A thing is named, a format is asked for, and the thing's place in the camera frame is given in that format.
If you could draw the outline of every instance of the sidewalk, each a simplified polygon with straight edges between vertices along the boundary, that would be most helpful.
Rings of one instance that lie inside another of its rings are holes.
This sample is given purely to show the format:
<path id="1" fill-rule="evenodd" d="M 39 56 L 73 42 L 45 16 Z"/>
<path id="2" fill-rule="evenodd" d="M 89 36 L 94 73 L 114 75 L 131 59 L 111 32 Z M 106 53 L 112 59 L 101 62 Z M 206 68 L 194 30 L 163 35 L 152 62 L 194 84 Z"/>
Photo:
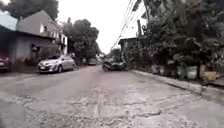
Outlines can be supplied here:
<path id="1" fill-rule="evenodd" d="M 224 90 L 220 88 L 216 88 L 213 86 L 202 86 L 200 84 L 195 84 L 191 82 L 186 82 L 186 81 L 180 81 L 177 79 L 172 79 L 168 77 L 163 77 L 159 75 L 153 75 L 151 73 L 146 73 L 138 70 L 132 70 L 132 72 L 143 75 L 146 77 L 150 77 L 151 79 L 160 81 L 162 83 L 165 83 L 170 86 L 174 86 L 183 90 L 188 90 L 193 93 L 196 93 L 198 95 L 201 95 L 207 99 L 212 99 L 216 101 L 221 101 L 224 103 Z"/>

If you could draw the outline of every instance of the street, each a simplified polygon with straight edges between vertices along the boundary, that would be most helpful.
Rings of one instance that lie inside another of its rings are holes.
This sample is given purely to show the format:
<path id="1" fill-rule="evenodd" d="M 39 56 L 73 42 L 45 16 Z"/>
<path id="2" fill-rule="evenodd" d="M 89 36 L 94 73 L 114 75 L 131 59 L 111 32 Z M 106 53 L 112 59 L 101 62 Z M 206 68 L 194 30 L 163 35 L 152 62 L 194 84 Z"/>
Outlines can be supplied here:
<path id="1" fill-rule="evenodd" d="M 1 128 L 222 128 L 223 106 L 100 66 L 0 77 Z"/>

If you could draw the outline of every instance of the wall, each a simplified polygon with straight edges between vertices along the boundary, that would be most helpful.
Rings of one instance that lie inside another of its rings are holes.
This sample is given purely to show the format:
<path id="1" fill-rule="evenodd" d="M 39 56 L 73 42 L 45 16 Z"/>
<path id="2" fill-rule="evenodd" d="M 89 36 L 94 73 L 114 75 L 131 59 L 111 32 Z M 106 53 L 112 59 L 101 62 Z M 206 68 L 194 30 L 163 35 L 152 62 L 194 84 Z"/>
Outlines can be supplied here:
<path id="1" fill-rule="evenodd" d="M 63 49 L 63 54 L 68 53 L 68 38 L 65 35 L 61 35 L 61 42 L 65 44 L 65 48 Z"/>
<path id="2" fill-rule="evenodd" d="M 139 19 L 141 22 L 141 25 L 146 25 L 146 19 L 142 19 L 141 16 L 145 12 L 145 6 L 143 1 L 139 4 L 138 10 L 135 12 L 132 12 L 133 15 L 129 17 L 130 21 L 127 25 L 127 27 L 124 29 L 125 31 L 122 34 L 122 38 L 131 38 L 136 37 L 136 34 L 138 32 L 138 24 L 137 20 Z"/>
<path id="3" fill-rule="evenodd" d="M 1 12 L 0 10 L 0 19 L 0 25 L 12 31 L 16 30 L 16 24 L 18 20 L 10 16 L 7 12 Z"/>
<path id="4" fill-rule="evenodd" d="M 20 20 L 17 25 L 17 30 L 35 35 L 42 35 L 41 29 L 43 28 L 41 28 L 41 26 L 46 26 L 47 31 L 59 32 L 59 28 L 57 28 L 51 21 L 51 18 L 46 12 L 40 11 L 25 19 Z"/>
<path id="5" fill-rule="evenodd" d="M 10 58 L 12 59 L 12 62 L 14 63 L 16 60 L 25 61 L 26 58 L 30 58 L 31 44 L 42 47 L 55 47 L 55 44 L 52 44 L 51 39 L 18 36 L 15 43 L 11 47 Z"/>

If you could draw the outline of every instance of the building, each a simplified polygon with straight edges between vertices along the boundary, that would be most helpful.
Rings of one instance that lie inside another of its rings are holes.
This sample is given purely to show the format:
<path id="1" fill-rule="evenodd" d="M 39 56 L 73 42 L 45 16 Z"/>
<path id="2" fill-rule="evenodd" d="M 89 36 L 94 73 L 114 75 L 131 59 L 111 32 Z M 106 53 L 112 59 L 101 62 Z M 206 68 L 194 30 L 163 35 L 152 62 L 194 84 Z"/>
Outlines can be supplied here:
<path id="1" fill-rule="evenodd" d="M 55 51 L 67 53 L 67 37 L 44 11 L 19 21 L 0 12 L 0 19 L 0 54 L 8 56 L 13 64 L 33 57 L 43 59 Z"/>
<path id="2" fill-rule="evenodd" d="M 32 35 L 53 38 L 62 54 L 67 54 L 68 39 L 62 28 L 45 11 L 37 12 L 18 21 L 17 31 Z"/>

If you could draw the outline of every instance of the parked car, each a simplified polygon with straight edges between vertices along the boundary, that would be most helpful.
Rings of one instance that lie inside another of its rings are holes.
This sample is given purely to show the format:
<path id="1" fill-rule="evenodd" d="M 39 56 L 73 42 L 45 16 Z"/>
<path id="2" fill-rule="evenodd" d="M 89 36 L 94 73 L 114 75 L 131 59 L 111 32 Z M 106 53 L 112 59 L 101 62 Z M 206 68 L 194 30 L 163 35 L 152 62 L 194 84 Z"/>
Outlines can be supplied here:
<path id="1" fill-rule="evenodd" d="M 75 67 L 75 61 L 66 55 L 49 57 L 49 59 L 40 61 L 37 66 L 39 73 L 61 73 L 65 70 L 74 70 Z"/>
<path id="2" fill-rule="evenodd" d="M 104 71 L 128 71 L 127 63 L 124 59 L 106 58 L 103 61 L 102 68 Z"/>
<path id="3" fill-rule="evenodd" d="M 8 72 L 11 70 L 11 62 L 9 57 L 0 54 L 0 71 Z"/>

